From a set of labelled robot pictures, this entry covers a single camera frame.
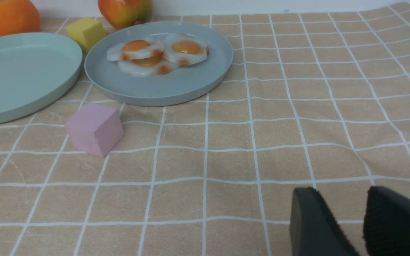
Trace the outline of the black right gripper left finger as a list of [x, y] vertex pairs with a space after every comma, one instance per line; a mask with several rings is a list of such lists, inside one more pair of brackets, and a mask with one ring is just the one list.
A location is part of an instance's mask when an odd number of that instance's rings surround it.
[[290, 215], [293, 256], [358, 256], [323, 196], [312, 187], [293, 190]]

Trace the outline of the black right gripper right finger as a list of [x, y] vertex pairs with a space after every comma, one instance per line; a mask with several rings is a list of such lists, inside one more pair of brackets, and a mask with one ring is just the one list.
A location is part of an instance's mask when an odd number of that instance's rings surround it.
[[410, 199], [390, 188], [371, 186], [363, 239], [371, 256], [410, 256]]

